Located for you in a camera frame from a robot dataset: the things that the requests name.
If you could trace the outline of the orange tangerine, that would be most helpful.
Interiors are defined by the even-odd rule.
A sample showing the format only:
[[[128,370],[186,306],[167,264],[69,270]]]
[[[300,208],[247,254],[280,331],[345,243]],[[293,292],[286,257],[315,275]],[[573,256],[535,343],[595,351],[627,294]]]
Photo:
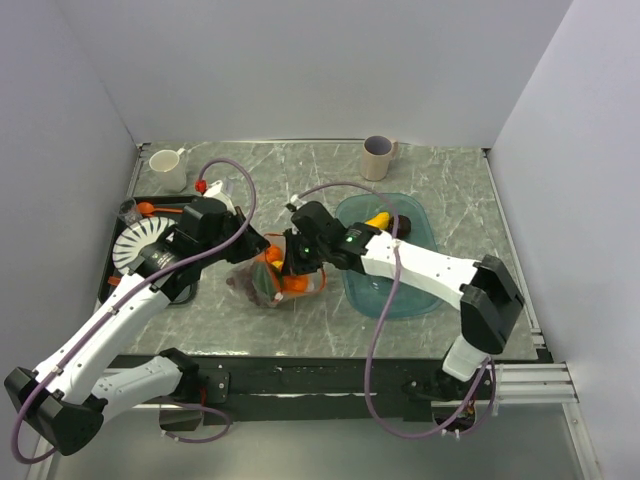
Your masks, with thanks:
[[[283,282],[283,292],[287,294],[306,294],[315,288],[310,275],[284,276]]]

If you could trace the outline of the dark purple plum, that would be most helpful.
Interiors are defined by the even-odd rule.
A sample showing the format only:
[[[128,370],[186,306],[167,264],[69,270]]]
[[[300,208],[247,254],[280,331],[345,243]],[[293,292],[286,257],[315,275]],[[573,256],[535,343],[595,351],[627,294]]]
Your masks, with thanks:
[[[391,233],[396,232],[398,239],[406,238],[412,230],[411,220],[404,216],[399,215],[398,218],[392,217],[389,223],[389,231]]]

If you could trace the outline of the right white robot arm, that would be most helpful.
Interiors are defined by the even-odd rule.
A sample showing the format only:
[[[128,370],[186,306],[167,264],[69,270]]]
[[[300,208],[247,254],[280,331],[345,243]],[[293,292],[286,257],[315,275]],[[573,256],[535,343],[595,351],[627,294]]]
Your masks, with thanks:
[[[294,228],[285,232],[285,273],[313,273],[328,263],[342,271],[398,281],[460,312],[461,333],[437,375],[445,396],[463,396],[483,361],[504,351],[524,298],[499,258],[457,258],[395,239],[364,223],[346,227],[317,201],[289,204],[287,209]]]

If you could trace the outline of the yellow squash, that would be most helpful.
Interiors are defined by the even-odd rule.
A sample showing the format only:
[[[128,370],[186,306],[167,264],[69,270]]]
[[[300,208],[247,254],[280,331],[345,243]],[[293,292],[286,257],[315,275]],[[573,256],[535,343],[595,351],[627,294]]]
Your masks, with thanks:
[[[371,219],[365,222],[366,225],[380,229],[387,230],[391,224],[391,214],[389,212],[380,212]]]

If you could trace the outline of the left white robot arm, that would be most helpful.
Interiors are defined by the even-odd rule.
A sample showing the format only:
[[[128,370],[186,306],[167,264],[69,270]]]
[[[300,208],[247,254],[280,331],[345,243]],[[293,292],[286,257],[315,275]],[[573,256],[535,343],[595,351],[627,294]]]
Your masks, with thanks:
[[[57,352],[32,370],[17,367],[4,386],[22,424],[64,456],[84,448],[104,423],[149,400],[188,401],[197,408],[208,382],[198,363],[176,348],[139,367],[105,375],[124,344],[202,271],[225,261],[237,264],[264,251],[267,240],[251,226],[252,212],[222,200],[198,198],[178,221],[143,243],[111,297]]]

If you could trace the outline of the small orange pumpkin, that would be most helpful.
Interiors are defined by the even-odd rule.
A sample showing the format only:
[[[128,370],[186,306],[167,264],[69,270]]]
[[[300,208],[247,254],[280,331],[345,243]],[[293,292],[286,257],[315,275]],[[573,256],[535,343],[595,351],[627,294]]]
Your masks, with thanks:
[[[271,244],[265,251],[265,261],[275,268],[280,269],[283,265],[283,251],[274,244]]]

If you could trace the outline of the purple grape bunch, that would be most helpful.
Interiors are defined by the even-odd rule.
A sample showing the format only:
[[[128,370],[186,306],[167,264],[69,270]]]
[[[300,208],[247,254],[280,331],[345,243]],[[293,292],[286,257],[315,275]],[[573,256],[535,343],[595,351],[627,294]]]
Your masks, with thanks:
[[[233,290],[244,294],[247,299],[257,306],[268,306],[271,302],[264,302],[258,295],[253,287],[251,281],[251,267],[250,265],[241,265],[233,268],[227,275],[226,284]]]

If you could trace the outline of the green lime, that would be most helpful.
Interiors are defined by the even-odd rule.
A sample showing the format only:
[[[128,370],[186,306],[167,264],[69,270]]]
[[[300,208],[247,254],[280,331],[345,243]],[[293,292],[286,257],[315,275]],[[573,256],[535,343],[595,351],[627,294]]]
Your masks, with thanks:
[[[264,302],[272,302],[279,292],[279,283],[271,265],[255,262],[251,267],[251,281],[257,295]]]

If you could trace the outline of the clear zip top bag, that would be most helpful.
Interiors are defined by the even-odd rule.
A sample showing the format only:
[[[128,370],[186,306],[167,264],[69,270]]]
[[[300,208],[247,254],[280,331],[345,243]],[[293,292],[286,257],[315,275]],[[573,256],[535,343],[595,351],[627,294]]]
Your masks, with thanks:
[[[310,274],[304,274],[304,275],[310,275],[311,276],[311,278],[313,280],[313,283],[314,283],[314,286],[315,286],[313,291],[311,291],[309,293],[306,293],[306,294],[287,294],[287,293],[284,293],[283,292],[283,287],[284,287],[283,277],[284,276],[291,276],[291,274],[285,274],[284,273],[284,260],[285,260],[285,253],[286,253],[285,236],[283,234],[268,233],[268,234],[265,235],[265,237],[269,241],[270,245],[271,244],[277,245],[283,251],[284,259],[283,259],[283,265],[282,265],[282,267],[280,269],[277,269],[273,265],[270,264],[274,274],[277,277],[278,283],[279,283],[279,292],[276,294],[274,300],[271,302],[270,305],[268,305],[268,306],[258,306],[258,307],[275,308],[275,307],[277,307],[279,304],[281,304],[283,302],[294,300],[294,299],[299,298],[299,297],[315,295],[315,294],[318,294],[318,293],[322,292],[325,289],[326,284],[327,284],[327,275],[326,275],[324,269],[321,268],[320,270],[318,270],[316,272],[313,272],[313,273],[310,273]],[[247,260],[247,261],[244,261],[244,262],[236,265],[234,268],[236,268],[238,266],[241,266],[241,265],[254,264],[255,262],[265,262],[265,263],[267,263],[265,261],[265,251],[263,253],[258,254],[257,256],[255,256],[251,260]],[[234,291],[235,293],[241,294],[241,293],[233,290],[232,288],[230,288],[230,289],[232,291]]]

